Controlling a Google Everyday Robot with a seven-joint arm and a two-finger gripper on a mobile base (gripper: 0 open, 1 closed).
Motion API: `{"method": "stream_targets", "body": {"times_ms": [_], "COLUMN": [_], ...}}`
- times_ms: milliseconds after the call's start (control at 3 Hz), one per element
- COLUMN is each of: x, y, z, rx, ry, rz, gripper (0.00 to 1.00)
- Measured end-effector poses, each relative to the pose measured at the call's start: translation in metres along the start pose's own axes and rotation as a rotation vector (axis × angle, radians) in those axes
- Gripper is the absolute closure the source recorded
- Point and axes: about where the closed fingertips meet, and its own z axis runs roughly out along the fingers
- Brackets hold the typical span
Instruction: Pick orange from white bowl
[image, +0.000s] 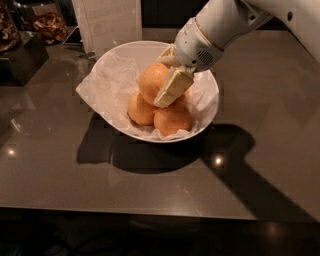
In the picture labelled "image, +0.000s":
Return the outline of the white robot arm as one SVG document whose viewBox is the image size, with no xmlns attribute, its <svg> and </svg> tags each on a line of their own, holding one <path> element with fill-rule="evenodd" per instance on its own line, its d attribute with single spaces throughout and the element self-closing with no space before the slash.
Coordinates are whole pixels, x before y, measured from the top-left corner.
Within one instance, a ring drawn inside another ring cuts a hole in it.
<svg viewBox="0 0 320 256">
<path fill-rule="evenodd" d="M 209 0 L 158 57 L 169 73 L 154 104 L 167 107 L 238 37 L 279 19 L 320 62 L 320 0 Z"/>
</svg>

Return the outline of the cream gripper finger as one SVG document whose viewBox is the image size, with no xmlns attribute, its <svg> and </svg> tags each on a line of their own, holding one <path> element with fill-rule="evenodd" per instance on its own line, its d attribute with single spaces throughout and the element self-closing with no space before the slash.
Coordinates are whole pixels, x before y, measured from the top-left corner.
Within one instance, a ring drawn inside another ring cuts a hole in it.
<svg viewBox="0 0 320 256">
<path fill-rule="evenodd" d="M 160 108 L 170 106 L 182 96 L 193 83 L 193 73 L 185 69 L 171 67 L 165 77 L 163 86 L 157 93 L 154 104 Z"/>
<path fill-rule="evenodd" d="M 179 67 L 180 63 L 174 56 L 174 45 L 169 44 L 166 49 L 158 56 L 157 62 L 164 64 L 167 67 Z"/>
</svg>

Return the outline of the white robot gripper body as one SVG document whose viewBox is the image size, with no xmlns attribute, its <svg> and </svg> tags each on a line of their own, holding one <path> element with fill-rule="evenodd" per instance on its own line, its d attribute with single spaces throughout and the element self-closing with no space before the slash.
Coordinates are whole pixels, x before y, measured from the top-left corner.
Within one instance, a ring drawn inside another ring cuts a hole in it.
<svg viewBox="0 0 320 256">
<path fill-rule="evenodd" d="M 210 69 L 220 60 L 223 51 L 214 46 L 202 33 L 197 20 L 191 18 L 178 32 L 173 54 L 175 59 L 194 72 Z"/>
</svg>

